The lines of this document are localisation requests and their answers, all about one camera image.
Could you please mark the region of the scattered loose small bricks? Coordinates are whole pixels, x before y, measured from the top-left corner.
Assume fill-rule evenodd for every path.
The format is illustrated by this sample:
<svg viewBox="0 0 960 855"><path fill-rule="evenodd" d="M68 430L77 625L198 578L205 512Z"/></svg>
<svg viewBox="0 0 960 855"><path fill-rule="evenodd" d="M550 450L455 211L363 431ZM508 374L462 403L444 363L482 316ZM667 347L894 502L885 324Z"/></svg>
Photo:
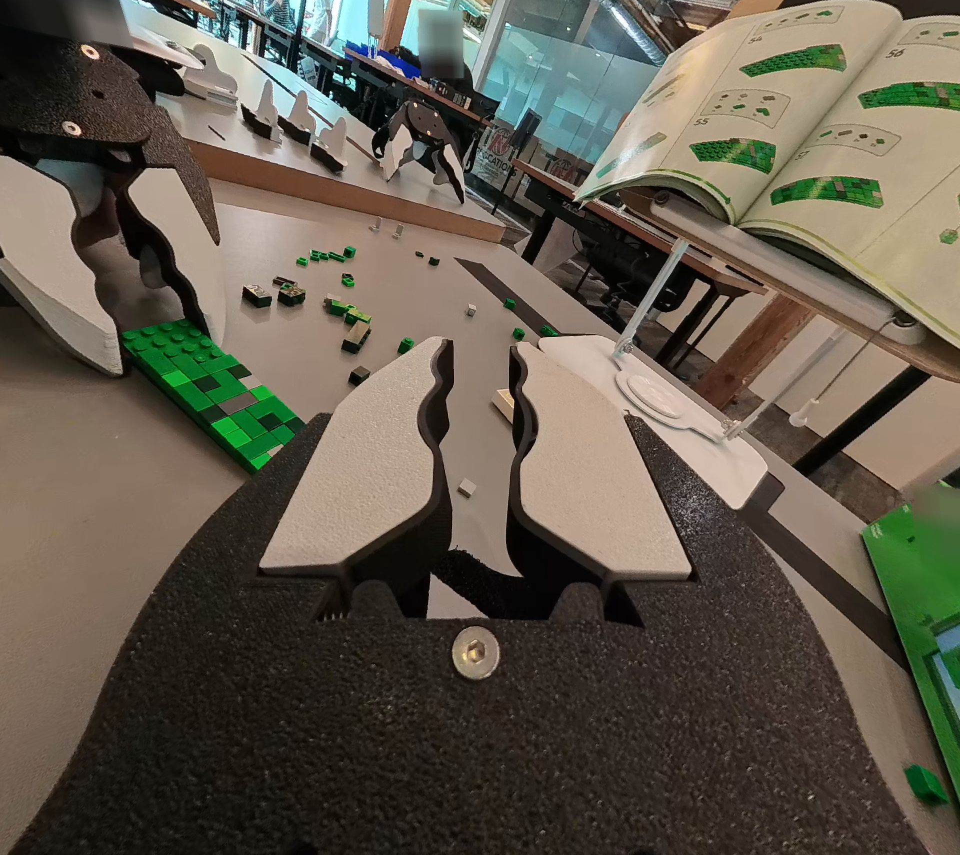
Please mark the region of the scattered loose small bricks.
<svg viewBox="0 0 960 855"><path fill-rule="evenodd" d="M224 345L280 394L345 391L355 366L376 371L441 336L458 357L501 360L519 338L558 334L560 322L483 257L500 245L366 216L314 221L224 206Z"/></svg>

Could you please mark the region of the open instruction booklet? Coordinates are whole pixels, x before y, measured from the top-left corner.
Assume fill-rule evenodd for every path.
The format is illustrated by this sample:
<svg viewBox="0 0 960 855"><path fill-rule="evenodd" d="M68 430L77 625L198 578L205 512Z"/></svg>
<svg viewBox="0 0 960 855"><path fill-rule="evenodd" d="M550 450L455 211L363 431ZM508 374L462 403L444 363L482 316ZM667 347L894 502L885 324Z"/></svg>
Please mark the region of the open instruction booklet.
<svg viewBox="0 0 960 855"><path fill-rule="evenodd" d="M575 200L666 189L959 344L959 18L824 0L665 57Z"/></svg>

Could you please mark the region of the wooden support beam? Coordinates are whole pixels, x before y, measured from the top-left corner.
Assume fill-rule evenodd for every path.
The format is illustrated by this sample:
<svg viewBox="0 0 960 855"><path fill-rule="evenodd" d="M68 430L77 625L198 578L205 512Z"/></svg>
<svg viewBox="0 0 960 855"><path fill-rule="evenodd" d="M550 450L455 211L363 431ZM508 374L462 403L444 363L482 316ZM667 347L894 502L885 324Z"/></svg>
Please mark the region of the wooden support beam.
<svg viewBox="0 0 960 855"><path fill-rule="evenodd" d="M693 392L715 409L725 409L815 318L813 309L777 294L702 375Z"/></svg>

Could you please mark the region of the glass partition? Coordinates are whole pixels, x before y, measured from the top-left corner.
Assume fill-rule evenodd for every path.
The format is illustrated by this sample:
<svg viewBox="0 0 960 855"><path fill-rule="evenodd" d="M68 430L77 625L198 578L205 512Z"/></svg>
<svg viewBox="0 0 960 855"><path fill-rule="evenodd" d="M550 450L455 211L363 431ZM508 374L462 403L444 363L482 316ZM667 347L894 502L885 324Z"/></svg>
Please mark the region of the glass partition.
<svg viewBox="0 0 960 855"><path fill-rule="evenodd" d="M725 20L739 0L508 0L483 94L497 104L472 174L499 189L510 140L521 157L579 184L666 58Z"/></svg>

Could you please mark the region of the white finger-shaped part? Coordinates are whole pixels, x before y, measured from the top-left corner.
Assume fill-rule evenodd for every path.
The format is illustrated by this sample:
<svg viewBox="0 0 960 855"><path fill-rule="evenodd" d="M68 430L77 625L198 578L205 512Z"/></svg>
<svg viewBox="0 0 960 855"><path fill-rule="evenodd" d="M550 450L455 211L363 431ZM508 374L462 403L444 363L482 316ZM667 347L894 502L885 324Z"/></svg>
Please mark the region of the white finger-shaped part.
<svg viewBox="0 0 960 855"><path fill-rule="evenodd" d="M309 148L316 135L316 121L309 110L306 91L294 96L294 103L288 116L278 114L277 124L281 131L294 142Z"/></svg>
<svg viewBox="0 0 960 855"><path fill-rule="evenodd" d="M201 62L201 67L188 67L182 79L185 91L201 100L235 109L238 104L237 82L229 73L219 68L214 52L205 44L191 49Z"/></svg>
<svg viewBox="0 0 960 855"><path fill-rule="evenodd" d="M263 84L258 104L251 107L241 102L241 113L245 125L253 134L273 144L282 144L279 112L274 104L273 81L270 78Z"/></svg>
<svg viewBox="0 0 960 855"><path fill-rule="evenodd" d="M328 172L339 176L347 166L346 142L347 122L344 117L340 117L331 125L317 131L309 146L310 156Z"/></svg>

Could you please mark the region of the single green brick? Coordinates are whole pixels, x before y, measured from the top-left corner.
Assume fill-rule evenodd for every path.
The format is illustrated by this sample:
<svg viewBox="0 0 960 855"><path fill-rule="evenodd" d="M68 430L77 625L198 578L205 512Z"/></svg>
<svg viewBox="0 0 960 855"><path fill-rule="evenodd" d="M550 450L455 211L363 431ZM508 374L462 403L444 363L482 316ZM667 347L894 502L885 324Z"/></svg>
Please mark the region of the single green brick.
<svg viewBox="0 0 960 855"><path fill-rule="evenodd" d="M911 792L920 802L929 806L950 804L950 797L935 772L919 764L907 765L903 772Z"/></svg>

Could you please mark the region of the green brick set box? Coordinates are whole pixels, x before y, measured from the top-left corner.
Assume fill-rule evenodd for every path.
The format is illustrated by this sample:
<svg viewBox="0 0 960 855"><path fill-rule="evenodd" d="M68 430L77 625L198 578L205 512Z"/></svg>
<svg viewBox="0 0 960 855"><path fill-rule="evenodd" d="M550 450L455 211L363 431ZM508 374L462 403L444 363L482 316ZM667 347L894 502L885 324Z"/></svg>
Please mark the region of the green brick set box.
<svg viewBox="0 0 960 855"><path fill-rule="evenodd" d="M861 537L958 793L958 517L932 496L900 505Z"/></svg>

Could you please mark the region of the wooden-edged white table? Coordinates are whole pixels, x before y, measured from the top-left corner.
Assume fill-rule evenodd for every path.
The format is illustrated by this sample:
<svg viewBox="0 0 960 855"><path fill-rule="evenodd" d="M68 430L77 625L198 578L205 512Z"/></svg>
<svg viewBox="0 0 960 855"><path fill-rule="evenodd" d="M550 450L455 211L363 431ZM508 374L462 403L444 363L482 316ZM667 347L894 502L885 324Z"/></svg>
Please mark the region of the wooden-edged white table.
<svg viewBox="0 0 960 855"><path fill-rule="evenodd" d="M499 243L504 225L474 201L460 202L449 185L436 186L433 174L417 162L386 180L371 153L374 132L293 71L199 32L137 0L121 0L129 30L136 26L195 49L210 48L218 67L237 82L238 104L257 108L267 82L280 116L286 117L305 93L318 130L344 119L344 169L335 174L312 158L309 148L286 135L281 142L259 137L240 108L199 99L159 94L198 164L210 178L305 201L316 201L402 225L417 225L463 237Z"/></svg>

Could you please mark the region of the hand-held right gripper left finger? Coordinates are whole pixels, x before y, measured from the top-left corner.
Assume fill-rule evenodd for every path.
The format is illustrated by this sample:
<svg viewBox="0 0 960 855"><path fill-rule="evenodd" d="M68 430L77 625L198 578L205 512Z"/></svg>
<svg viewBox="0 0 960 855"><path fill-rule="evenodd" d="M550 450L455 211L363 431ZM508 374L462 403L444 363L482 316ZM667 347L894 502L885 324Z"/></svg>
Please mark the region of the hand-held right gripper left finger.
<svg viewBox="0 0 960 855"><path fill-rule="evenodd" d="M354 388L331 414L258 573L327 579L342 597L371 581L396 597L427 597L452 538L441 443L453 384L453 342L434 335Z"/></svg>

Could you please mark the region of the black desk leg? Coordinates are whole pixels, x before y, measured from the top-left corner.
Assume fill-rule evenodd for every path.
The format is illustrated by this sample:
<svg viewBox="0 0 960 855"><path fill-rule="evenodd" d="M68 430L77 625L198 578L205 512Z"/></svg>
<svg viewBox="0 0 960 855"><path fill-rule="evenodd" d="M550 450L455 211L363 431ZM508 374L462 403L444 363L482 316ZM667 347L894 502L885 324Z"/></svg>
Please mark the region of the black desk leg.
<svg viewBox="0 0 960 855"><path fill-rule="evenodd" d="M931 378L929 372L908 366L885 384L863 405L846 417L835 429L793 462L798 474L810 477L815 471L843 452L870 428L900 405Z"/></svg>

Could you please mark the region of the white book stand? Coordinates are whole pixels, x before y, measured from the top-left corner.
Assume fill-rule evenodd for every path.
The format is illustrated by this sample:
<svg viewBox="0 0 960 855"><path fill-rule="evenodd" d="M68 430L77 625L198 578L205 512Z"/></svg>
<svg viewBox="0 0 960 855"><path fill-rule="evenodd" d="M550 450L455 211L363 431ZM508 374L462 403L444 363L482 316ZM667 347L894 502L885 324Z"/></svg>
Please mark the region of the white book stand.
<svg viewBox="0 0 960 855"><path fill-rule="evenodd" d="M844 333L858 334L869 345L876 345L889 354L900 354L909 362L909 367L928 372L931 377L936 375L930 356L934 336L929 333L926 342L919 343L898 341L889 334L898 327L893 306L882 298L868 295L768 242L722 224L666 191L650 200L650 211L642 213L640 218L671 233L675 239L664 268L619 340L611 342L607 338L587 335L549 335L540 339L539 348L594 385L624 412L651 419L666 429L664 438L671 444L679 440L680 432L700 437L702 442L694 448L682 443L678 453L713 487L721 482L717 491L722 496L735 495L736 500L731 503L734 508L743 507L753 491L745 487L745 482L732 468L730 452L735 439L748 431L762 411L774 405L809 374ZM714 416L696 415L692 402L683 402L662 377L656 376L653 369L632 352L632 337L640 326L644 311L653 304L669 273L690 247L717 257L723 265L838 323L837 330L782 383L772 399L748 418L726 428L722 428Z"/></svg>

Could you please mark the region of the unused hand-held gripper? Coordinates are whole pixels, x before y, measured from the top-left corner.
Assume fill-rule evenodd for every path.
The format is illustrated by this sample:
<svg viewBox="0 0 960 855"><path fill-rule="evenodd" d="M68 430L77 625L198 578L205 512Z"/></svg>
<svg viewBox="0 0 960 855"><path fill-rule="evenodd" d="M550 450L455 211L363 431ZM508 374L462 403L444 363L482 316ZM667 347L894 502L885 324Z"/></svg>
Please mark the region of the unused hand-held gripper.
<svg viewBox="0 0 960 855"><path fill-rule="evenodd" d="M466 202L462 156L456 139L440 114L421 100L407 100L371 138L371 151L383 177L390 181L404 165L430 162L434 185L449 185L457 200Z"/></svg>

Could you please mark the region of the green mosaic brick plate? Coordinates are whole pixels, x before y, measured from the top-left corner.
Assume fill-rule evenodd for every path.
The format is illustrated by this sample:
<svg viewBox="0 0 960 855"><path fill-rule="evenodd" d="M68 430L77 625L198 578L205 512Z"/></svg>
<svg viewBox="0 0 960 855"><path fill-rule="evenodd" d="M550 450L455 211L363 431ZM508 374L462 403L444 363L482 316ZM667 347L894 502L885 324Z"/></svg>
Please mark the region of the green mosaic brick plate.
<svg viewBox="0 0 960 855"><path fill-rule="evenodd" d="M245 364L187 319L127 330L120 343L130 362L249 474L306 428Z"/></svg>

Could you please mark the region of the black office chair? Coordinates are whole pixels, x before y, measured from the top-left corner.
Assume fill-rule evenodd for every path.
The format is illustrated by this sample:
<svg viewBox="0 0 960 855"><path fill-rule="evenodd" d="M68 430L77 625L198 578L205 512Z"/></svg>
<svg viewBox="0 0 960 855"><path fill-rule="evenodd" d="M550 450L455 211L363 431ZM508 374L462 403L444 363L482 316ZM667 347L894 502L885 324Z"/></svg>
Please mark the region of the black office chair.
<svg viewBox="0 0 960 855"><path fill-rule="evenodd" d="M619 315L620 305L626 302L639 306L664 267L667 254L644 241L614 244L609 239L596 241L584 235L580 235L580 246L588 267L607 285L606 294L601 297L605 308L591 311L622 332L627 323ZM680 308L698 279L691 266L678 263L654 299L653 311L669 313Z"/></svg>

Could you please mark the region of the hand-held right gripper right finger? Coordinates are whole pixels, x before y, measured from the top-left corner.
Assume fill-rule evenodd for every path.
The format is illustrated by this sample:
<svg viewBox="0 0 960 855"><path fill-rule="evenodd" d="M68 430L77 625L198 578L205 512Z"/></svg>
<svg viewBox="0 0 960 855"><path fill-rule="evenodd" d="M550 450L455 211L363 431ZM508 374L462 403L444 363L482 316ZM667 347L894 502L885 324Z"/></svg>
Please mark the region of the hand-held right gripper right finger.
<svg viewBox="0 0 960 855"><path fill-rule="evenodd" d="M508 551L530 580L685 582L692 565L624 411L531 343L510 350Z"/></svg>

